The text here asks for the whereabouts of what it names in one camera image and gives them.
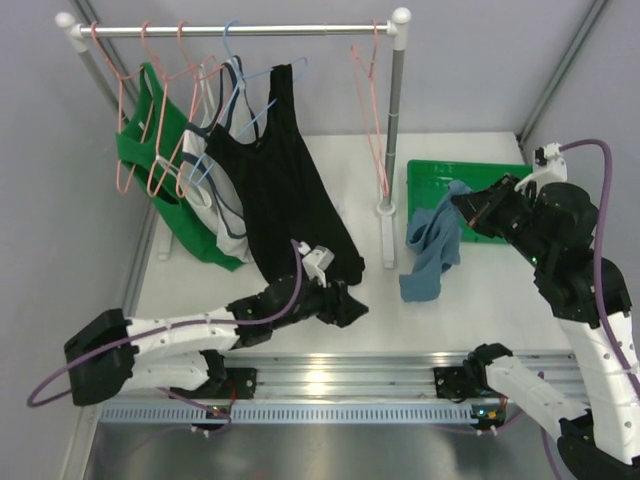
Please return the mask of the blue tank top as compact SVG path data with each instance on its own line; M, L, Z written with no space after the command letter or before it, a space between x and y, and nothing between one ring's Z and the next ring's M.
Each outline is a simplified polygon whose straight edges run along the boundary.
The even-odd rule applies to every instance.
M462 228L460 214L452 203L455 195L470 193L459 180L447 185L447 191L433 209L417 208L409 221L407 247L416 255L409 274L399 276L404 302L428 302L441 293L441 276L460 264Z

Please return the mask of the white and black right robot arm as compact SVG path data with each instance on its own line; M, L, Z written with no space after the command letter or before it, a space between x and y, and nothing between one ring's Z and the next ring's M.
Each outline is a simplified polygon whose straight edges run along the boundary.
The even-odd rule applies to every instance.
M564 182L517 191L506 174L485 190L451 202L475 232L499 237L534 268L534 284L569 340L588 401L568 399L500 343L483 344L463 362L469 389L513 400L556 442L578 479L639 476L639 372L631 299L619 268L591 247L598 209Z

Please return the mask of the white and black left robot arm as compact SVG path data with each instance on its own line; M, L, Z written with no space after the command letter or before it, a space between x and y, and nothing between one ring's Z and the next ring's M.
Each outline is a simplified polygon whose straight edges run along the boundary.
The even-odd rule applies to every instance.
M102 312L64 345L74 405L155 388L214 397L225 388L225 352L271 339L273 332L315 317L345 328L368 313L341 280L321 284L285 276L262 292L192 316L129 318Z

